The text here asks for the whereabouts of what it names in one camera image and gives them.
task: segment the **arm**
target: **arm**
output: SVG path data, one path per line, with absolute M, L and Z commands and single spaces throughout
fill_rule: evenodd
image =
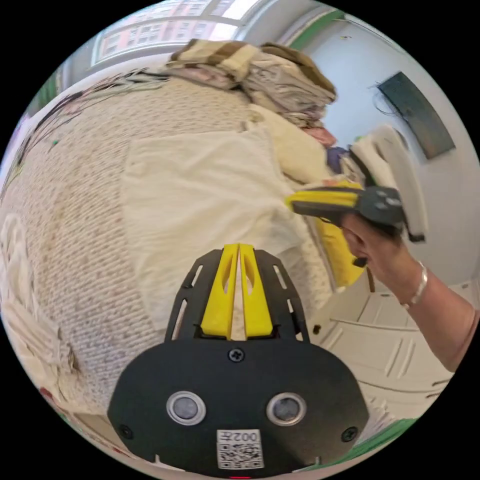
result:
M 420 285 L 422 267 L 402 240 L 383 236 L 353 215 L 345 219 L 343 227 L 353 255 L 366 257 L 372 273 L 400 303 L 409 304 Z M 470 345 L 480 312 L 429 271 L 426 287 L 408 313 L 435 356 L 454 372 Z

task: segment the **silver bracelet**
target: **silver bracelet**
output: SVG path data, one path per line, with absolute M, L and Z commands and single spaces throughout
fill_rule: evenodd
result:
M 425 290 L 425 287 L 427 286 L 427 282 L 429 281 L 429 274 L 427 271 L 427 267 L 421 262 L 418 262 L 421 265 L 421 280 L 420 280 L 420 285 L 418 286 L 418 289 L 413 296 L 413 298 L 410 300 L 409 303 L 403 303 L 402 307 L 406 310 L 408 310 L 412 305 L 416 305 L 420 299 L 422 298 L 422 294 Z

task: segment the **wrist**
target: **wrist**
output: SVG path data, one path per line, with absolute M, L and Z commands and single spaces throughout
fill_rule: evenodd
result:
M 422 266 L 408 252 L 399 258 L 396 268 L 384 282 L 401 304 L 409 303 L 422 281 Z

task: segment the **qr code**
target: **qr code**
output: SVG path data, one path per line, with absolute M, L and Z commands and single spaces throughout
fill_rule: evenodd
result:
M 228 470 L 262 469 L 262 444 L 217 443 L 218 467 Z

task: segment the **screw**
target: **screw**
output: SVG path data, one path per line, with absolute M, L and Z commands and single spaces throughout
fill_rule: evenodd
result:
M 237 364 L 245 358 L 245 354 L 240 348 L 233 348 L 228 352 L 228 358 Z
M 120 425 L 118 427 L 118 429 L 120 430 L 120 435 L 124 438 L 124 439 L 127 439 L 127 440 L 131 440 L 133 437 L 134 437 L 134 433 L 132 432 L 132 430 L 127 427 L 126 425 Z
M 357 436 L 358 433 L 359 433 L 359 429 L 356 426 L 351 426 L 341 434 L 341 441 L 351 442 Z

